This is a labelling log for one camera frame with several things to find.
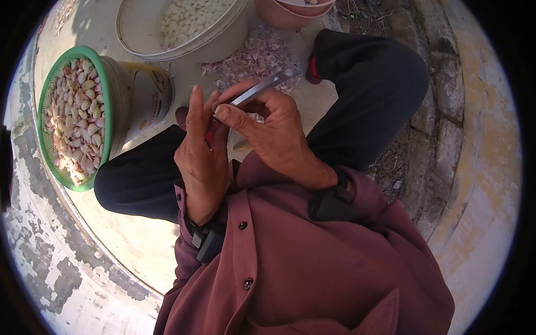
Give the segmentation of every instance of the green strainer basket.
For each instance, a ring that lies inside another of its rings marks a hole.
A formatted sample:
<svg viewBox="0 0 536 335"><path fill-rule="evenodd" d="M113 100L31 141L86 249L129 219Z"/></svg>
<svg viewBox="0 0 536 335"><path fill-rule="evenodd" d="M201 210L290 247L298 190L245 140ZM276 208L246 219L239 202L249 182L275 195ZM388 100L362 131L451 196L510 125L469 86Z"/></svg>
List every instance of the green strainer basket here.
<svg viewBox="0 0 536 335"><path fill-rule="evenodd" d="M100 166L108 161L110 156L110 146L111 146L111 134L112 134L112 117L113 117L113 105L111 104L110 98L110 82L108 79L108 74L105 71L105 67L101 62L100 56L90 47L87 46L78 46L73 47L67 50L61 57L54 63L52 69L47 75L47 80L44 82L43 90L41 91L41 98L38 105L38 122L37 122L37 134L39 137L39 144L41 145L41 151L43 152L44 161L47 163L48 168L58 179L58 181L65 187L76 192L85 192L93 188L93 180L95 178L96 172L93 173L88 178L82 181L80 186L76 186L71 180L70 174L67 169L58 170L54 165L54 159L56 155L54 154L54 140L50 136L43 125L42 113L46 109L44 105L44 97L49 88L52 88L52 85L58 80L61 76L62 68L66 65L71 65L73 59L80 59L80 57L88 58L99 74L100 84L102 95L104 96L104 104L106 106L106 118L105 118L105 138L104 138L104 149L102 151L102 158L100 161Z"/></svg>

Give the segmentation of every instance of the dirt ground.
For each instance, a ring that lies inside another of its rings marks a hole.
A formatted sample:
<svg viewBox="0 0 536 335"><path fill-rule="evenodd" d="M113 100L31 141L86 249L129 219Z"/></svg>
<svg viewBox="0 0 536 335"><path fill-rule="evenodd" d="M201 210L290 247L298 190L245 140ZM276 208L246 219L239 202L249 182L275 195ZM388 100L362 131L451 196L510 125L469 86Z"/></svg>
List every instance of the dirt ground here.
<svg viewBox="0 0 536 335"><path fill-rule="evenodd" d="M391 37L391 27L385 12L377 0L337 0L339 22L345 32L353 34ZM395 200L404 185L402 181L407 166L407 141L409 122L394 137L385 151L367 171L369 178L382 187L389 202Z"/></svg>

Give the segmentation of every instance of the hand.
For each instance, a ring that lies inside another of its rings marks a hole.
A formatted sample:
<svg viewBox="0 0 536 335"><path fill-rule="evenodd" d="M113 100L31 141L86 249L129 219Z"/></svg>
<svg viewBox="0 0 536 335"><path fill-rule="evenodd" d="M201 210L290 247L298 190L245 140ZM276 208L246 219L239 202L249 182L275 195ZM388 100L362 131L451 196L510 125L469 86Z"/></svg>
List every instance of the hand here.
<svg viewBox="0 0 536 335"><path fill-rule="evenodd" d="M247 79L225 90L218 98L224 103L256 84ZM266 165L311 190L325 189L337 184L335 171L320 161L309 146L303 133L300 112L291 96L267 88L256 100L242 109L219 105L216 117L244 135ZM253 121L247 113L258 113L265 123Z"/></svg>
<svg viewBox="0 0 536 335"><path fill-rule="evenodd" d="M174 160L181 171L186 191L188 217L202 226L216 214L227 192L227 135L229 127L216 129L213 151L205 142L205 133L212 119L212 104L220 94L218 91L203 105L203 90L195 85L190 97L186 116L186 137L175 151Z"/></svg>

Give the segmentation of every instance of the concrete floor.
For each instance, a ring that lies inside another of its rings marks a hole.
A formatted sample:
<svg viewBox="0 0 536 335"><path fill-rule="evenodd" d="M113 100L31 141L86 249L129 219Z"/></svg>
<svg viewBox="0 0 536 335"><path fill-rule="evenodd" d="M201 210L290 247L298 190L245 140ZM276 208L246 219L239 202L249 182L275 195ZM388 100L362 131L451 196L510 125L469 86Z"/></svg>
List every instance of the concrete floor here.
<svg viewBox="0 0 536 335"><path fill-rule="evenodd" d="M38 39L38 53L35 57L34 82L35 96L39 96L44 80L53 63L67 49L73 46L87 45L98 54L112 57L117 61L144 62L132 56L119 44L115 34L116 12L121 0L89 1L82 0L76 6L70 19L63 25L58 36L55 35L54 17L57 6L51 11ZM250 34L255 34L262 23L249 11L249 26L254 27ZM312 42L317 33L324 28L336 29L332 26L333 18L324 16L316 19L302 32L278 32L287 42L287 46L296 60L304 67L307 56L312 49ZM172 110L186 105L190 87L200 84L208 95L216 86L214 75L201 75L199 64L185 63L179 60L154 63L169 69L174 76L177 98ZM308 133L318 120L336 101L334 85L328 81L320 85L310 85L301 80L291 95L297 102L302 114L305 133ZM138 138L124 145L123 151L130 150L174 124L174 114L169 113L166 119ZM229 158L242 160L248 150L233 151L233 145L242 137L232 132L229 136ZM168 291L175 278L176 261L173 247L178 237L175 224L163 220L130 217L109 212L103 209L95 199L93 191L77 193L67 190L68 197L93 233L108 250L140 280L147 283L160 293Z"/></svg>

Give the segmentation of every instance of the black pants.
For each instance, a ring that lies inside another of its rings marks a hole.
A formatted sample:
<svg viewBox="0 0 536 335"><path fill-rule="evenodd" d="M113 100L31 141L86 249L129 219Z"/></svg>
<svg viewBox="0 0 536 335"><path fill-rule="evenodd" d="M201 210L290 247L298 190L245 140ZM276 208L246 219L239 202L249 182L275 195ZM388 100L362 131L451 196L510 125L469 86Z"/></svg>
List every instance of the black pants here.
<svg viewBox="0 0 536 335"><path fill-rule="evenodd" d="M421 105L428 69L420 56L390 39L323 30L316 70L335 83L339 100L307 137L324 162L364 172ZM173 125L104 164L94 191L109 211L177 222L173 155L185 132Z"/></svg>

